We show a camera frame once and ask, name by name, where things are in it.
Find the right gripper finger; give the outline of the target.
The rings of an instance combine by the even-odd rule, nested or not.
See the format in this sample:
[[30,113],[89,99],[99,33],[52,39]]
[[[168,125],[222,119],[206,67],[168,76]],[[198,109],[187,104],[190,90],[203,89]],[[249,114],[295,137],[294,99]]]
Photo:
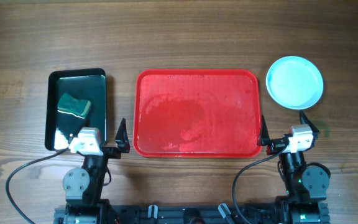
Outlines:
[[261,116],[261,126],[260,126],[260,134],[257,140],[258,146],[268,146],[270,144],[270,136],[269,131],[267,129],[267,124],[265,122],[265,118]]
[[320,134],[319,129],[307,118],[303,110],[299,111],[299,115],[300,115],[300,123],[307,124],[311,128],[313,136],[318,137],[318,135]]

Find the light blue plate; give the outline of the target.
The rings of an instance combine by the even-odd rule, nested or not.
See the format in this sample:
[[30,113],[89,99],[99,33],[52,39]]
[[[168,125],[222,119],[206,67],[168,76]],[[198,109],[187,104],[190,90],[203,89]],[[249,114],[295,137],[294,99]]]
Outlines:
[[317,66],[299,56],[276,60],[268,69],[265,84],[272,99],[291,110],[314,106],[324,91],[323,76]]

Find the green yellow sponge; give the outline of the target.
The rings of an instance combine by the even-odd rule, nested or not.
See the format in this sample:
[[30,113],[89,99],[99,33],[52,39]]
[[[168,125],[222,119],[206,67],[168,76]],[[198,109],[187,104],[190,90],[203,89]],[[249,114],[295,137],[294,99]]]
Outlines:
[[64,93],[57,104],[57,111],[63,114],[70,114],[77,118],[85,119],[90,112],[91,102],[89,100],[79,100],[68,93]]

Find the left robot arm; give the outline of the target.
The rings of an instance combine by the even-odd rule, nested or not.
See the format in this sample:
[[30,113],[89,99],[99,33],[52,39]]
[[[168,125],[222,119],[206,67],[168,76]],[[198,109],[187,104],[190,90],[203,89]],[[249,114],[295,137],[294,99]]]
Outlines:
[[54,223],[61,224],[97,224],[119,223],[119,215],[109,200],[102,199],[101,193],[108,160],[120,159],[122,153],[130,151],[126,120],[122,119],[114,139],[115,147],[100,145],[97,128],[81,128],[70,145],[72,153],[84,155],[80,168],[69,170],[63,178],[63,189],[67,202],[63,210],[56,209]]

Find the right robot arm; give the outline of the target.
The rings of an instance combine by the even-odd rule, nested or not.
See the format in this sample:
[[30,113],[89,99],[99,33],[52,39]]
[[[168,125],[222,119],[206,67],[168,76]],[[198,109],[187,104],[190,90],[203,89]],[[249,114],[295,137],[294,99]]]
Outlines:
[[328,224],[329,208],[324,201],[331,178],[330,170],[318,163],[305,161],[304,152],[314,147],[318,128],[299,112],[300,124],[288,134],[272,139],[262,119],[260,145],[267,147],[268,156],[278,156],[278,172],[287,191],[272,203],[261,203],[249,212],[256,223]]

